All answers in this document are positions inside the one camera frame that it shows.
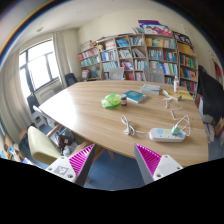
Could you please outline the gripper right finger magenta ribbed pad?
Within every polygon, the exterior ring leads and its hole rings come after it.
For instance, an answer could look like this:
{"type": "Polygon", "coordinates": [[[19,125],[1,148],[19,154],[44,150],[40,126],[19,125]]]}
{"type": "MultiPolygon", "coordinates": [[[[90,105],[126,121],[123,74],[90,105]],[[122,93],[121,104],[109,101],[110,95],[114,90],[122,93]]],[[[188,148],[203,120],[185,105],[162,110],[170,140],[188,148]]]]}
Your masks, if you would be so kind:
{"type": "Polygon", "coordinates": [[[152,183],[182,169],[169,155],[159,155],[142,145],[134,145],[134,155],[145,184],[152,183]]]}

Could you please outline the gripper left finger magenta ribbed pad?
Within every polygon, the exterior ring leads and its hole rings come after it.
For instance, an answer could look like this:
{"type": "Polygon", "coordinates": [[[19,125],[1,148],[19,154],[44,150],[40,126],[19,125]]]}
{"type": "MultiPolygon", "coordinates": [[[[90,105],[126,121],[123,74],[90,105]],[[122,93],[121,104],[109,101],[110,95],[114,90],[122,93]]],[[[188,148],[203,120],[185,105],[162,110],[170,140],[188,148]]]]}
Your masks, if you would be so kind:
{"type": "Polygon", "coordinates": [[[67,181],[83,186],[87,179],[95,153],[95,145],[91,144],[73,155],[60,156],[47,171],[67,181]]]}

